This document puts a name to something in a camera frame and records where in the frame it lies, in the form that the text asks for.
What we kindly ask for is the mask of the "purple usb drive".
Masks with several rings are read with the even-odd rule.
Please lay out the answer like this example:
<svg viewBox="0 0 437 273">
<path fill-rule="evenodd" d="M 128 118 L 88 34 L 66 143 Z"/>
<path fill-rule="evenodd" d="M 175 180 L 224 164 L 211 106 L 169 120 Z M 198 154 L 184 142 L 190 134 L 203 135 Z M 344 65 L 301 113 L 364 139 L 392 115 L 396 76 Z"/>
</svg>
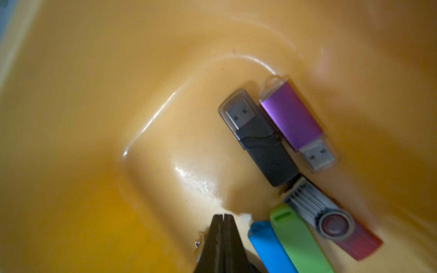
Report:
<svg viewBox="0 0 437 273">
<path fill-rule="evenodd" d="M 338 156 L 322 127 L 299 98 L 288 79 L 274 75 L 261 85 L 259 102 L 294 152 L 313 172 L 331 168 Z"/>
</svg>

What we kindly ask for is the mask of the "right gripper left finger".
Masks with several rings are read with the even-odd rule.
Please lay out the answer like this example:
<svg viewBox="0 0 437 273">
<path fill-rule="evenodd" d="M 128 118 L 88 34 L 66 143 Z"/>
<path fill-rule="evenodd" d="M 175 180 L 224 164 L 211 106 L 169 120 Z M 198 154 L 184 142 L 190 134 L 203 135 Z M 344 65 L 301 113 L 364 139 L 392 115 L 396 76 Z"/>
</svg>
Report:
<svg viewBox="0 0 437 273">
<path fill-rule="evenodd" d="M 222 228 L 224 224 L 223 215 L 214 215 L 209 227 L 203 251 L 195 273 L 221 273 L 224 270 L 224 258 L 222 254 Z"/>
</svg>

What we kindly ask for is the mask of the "green usb flash drive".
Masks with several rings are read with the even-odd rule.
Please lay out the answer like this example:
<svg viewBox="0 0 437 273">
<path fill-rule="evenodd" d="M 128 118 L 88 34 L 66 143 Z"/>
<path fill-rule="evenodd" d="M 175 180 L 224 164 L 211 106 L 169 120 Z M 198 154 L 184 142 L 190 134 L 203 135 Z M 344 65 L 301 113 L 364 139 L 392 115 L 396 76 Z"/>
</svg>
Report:
<svg viewBox="0 0 437 273">
<path fill-rule="evenodd" d="M 296 211 L 287 205 L 279 205 L 270 211 L 270 223 L 297 272 L 334 272 L 306 222 Z"/>
</svg>

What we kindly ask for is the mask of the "blue usb flash drive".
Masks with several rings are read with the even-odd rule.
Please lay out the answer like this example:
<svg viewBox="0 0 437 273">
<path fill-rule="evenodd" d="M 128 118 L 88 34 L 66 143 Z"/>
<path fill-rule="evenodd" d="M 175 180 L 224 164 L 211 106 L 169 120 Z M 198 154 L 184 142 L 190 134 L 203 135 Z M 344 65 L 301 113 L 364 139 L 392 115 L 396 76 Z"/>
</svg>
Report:
<svg viewBox="0 0 437 273">
<path fill-rule="evenodd" d="M 269 221 L 252 223 L 248 239 L 269 273 L 297 273 Z"/>
</svg>

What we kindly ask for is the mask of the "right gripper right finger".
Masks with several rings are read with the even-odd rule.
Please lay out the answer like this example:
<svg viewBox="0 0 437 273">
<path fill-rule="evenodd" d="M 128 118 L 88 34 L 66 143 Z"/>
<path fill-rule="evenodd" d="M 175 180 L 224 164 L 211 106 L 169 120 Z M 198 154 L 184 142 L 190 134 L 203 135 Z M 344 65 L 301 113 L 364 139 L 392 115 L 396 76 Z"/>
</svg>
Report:
<svg viewBox="0 0 437 273">
<path fill-rule="evenodd" d="M 249 261 L 232 215 L 224 215 L 224 272 L 258 273 Z"/>
</svg>

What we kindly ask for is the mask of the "yellow plastic storage box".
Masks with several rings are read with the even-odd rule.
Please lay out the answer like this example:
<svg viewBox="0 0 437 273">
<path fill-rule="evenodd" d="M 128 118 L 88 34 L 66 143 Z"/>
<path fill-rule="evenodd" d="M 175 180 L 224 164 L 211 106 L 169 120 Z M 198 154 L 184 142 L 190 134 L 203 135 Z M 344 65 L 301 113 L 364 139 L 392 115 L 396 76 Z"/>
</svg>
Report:
<svg viewBox="0 0 437 273">
<path fill-rule="evenodd" d="M 18 1 L 1 39 L 1 271 L 190 273 L 216 213 L 279 189 L 217 109 L 286 75 L 338 164 L 301 171 L 384 244 L 337 273 L 437 270 L 435 1 Z"/>
</svg>

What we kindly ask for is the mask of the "red black swivel usb drive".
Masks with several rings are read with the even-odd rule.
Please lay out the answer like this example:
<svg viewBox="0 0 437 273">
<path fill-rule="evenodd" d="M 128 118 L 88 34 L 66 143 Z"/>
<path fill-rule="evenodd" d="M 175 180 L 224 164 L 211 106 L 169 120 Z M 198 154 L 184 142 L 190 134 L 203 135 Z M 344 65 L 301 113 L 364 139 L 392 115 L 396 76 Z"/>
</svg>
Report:
<svg viewBox="0 0 437 273">
<path fill-rule="evenodd" d="M 321 237 L 334 242 L 356 261 L 371 256 L 383 245 L 382 239 L 303 175 L 286 188 L 281 199 Z"/>
</svg>

